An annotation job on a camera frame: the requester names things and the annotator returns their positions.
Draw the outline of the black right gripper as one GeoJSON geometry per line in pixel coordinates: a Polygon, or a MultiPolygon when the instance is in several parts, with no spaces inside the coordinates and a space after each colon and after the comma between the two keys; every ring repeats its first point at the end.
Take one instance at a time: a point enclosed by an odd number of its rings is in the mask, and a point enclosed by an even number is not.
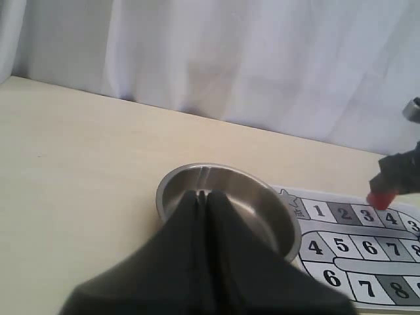
{"type": "Polygon", "coordinates": [[[419,142],[414,149],[383,157],[378,164],[379,173],[369,182],[371,192],[419,193],[419,142]]]}

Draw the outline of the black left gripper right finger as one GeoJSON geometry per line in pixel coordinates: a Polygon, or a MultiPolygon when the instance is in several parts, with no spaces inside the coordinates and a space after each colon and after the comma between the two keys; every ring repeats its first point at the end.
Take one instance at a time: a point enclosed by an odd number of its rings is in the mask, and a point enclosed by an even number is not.
{"type": "Polygon", "coordinates": [[[228,198],[205,202],[207,260],[219,314],[355,314],[349,298],[297,270],[244,223],[228,198]]]}

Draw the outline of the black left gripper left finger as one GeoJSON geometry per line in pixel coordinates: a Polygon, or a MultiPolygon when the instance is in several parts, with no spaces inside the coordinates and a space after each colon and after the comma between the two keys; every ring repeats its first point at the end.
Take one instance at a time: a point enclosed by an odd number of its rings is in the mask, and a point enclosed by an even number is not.
{"type": "Polygon", "coordinates": [[[139,250],[78,285],[61,314],[215,314],[197,195],[187,191],[139,250]]]}

